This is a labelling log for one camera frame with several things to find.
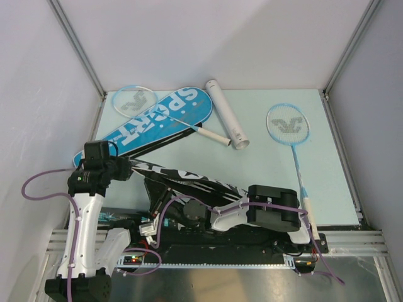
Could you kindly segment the black racket cover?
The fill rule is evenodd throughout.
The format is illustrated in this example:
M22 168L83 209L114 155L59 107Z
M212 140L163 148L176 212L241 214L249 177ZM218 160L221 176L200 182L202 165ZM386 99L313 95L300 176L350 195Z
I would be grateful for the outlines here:
M162 212L173 194L178 194L177 203L184 206L195 200L214 214L219 207L227 206L247 196L245 189L193 172L166 168L143 160L129 160L124 176L136 173L144 178L144 186L150 202L151 217Z

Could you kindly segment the black shuttlecock tube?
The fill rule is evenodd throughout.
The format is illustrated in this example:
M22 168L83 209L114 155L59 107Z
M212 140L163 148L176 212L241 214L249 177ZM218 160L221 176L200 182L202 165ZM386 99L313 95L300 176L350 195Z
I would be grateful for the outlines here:
M139 225L149 223L154 217L146 211L134 211L132 213L119 213L117 211L102 211L98 217L98 228L138 228Z

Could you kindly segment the light blue racket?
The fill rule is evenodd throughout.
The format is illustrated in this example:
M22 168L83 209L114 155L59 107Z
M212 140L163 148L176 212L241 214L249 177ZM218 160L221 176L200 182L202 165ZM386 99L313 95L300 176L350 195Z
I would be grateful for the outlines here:
M112 105L121 115L133 120L155 119L156 121L172 120L199 134L211 138L226 146L231 139L206 130L193 121L193 115L200 112L199 107L206 105L212 110L212 100L201 89L195 87L182 88L168 95L167 104L158 98L155 91L142 86L125 86L112 97Z
M306 214L300 214L301 227L296 232L290 232L292 242L307 244L312 239L320 239L313 214L312 204L305 188L300 163L297 155L297 146L307 141L310 135L308 119L302 111L293 104L276 104L270 108L266 117L266 127L270 137L292 149L293 160L300 188L300 199Z

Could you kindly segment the white shuttlecock tube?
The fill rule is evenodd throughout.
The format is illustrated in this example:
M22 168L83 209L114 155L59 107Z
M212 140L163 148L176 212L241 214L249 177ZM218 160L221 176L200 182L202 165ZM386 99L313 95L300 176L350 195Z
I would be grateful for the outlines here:
M242 129L239 120L237 119L234 110L230 106L227 98L218 82L214 79L209 80L205 84L205 88L210 98L212 99L213 104L219 114L227 133L234 144L234 147L237 150L243 150L249 146L250 141Z

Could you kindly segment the blue racket cover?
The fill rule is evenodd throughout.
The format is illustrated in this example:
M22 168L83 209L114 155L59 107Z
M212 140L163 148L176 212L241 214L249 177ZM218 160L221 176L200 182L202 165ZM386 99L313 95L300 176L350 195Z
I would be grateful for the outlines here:
M197 87L176 91L158 91L159 111L142 119L128 119L113 105L114 92L108 93L103 108L96 140L114 142L109 146L111 155L138 157L155 149L188 137L195 131L189 125L202 126L213 111L210 96Z

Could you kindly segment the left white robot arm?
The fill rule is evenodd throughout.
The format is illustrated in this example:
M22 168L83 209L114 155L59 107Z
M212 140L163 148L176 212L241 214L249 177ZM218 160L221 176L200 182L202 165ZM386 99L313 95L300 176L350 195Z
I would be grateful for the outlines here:
M45 293L54 301L109 301L111 275L123 250L139 246L139 234L124 227L108 231L95 247L98 219L111 181L130 178L128 157L110 154L111 142L84 145L84 157L68 179L71 201L69 228L62 262Z

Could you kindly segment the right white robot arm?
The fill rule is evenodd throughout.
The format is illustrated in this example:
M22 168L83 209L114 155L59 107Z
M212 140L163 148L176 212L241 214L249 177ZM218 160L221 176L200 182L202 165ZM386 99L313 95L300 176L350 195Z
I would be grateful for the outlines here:
M170 183L167 196L151 208L146 240L198 245L258 245L291 242L298 252L314 244L294 190L252 185L248 190L215 184Z

